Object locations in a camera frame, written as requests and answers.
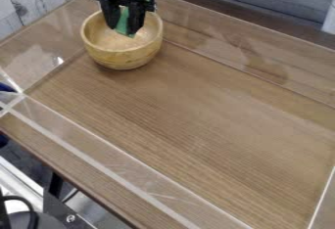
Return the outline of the black table leg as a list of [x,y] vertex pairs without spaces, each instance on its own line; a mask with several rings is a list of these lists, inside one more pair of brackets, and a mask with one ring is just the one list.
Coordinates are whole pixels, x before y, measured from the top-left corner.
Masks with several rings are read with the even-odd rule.
[[48,185],[48,193],[56,199],[60,198],[63,184],[64,184],[63,178],[56,173],[52,173],[51,180],[50,180],[50,185]]

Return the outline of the light wooden bowl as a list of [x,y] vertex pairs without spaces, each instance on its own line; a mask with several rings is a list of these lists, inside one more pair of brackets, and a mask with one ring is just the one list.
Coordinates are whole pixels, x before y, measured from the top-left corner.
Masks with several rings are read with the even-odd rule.
[[136,69],[162,49],[164,23],[156,13],[148,13],[144,26],[134,37],[128,37],[107,26],[102,11],[96,11],[84,20],[80,35],[86,50],[99,65],[116,70]]

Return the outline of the black metal base plate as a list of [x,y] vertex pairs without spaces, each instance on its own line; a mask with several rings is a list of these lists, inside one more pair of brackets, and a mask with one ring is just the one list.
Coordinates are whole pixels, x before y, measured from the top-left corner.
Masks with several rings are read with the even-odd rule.
[[43,229],[98,229],[48,192],[43,193],[43,214],[47,217]]

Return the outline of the clear acrylic tray wall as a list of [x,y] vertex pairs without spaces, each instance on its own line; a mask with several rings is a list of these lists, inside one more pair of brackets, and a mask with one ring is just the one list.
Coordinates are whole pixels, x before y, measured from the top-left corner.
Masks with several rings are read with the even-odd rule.
[[158,3],[138,69],[86,51],[94,0],[0,42],[0,131],[139,229],[335,229],[335,37]]

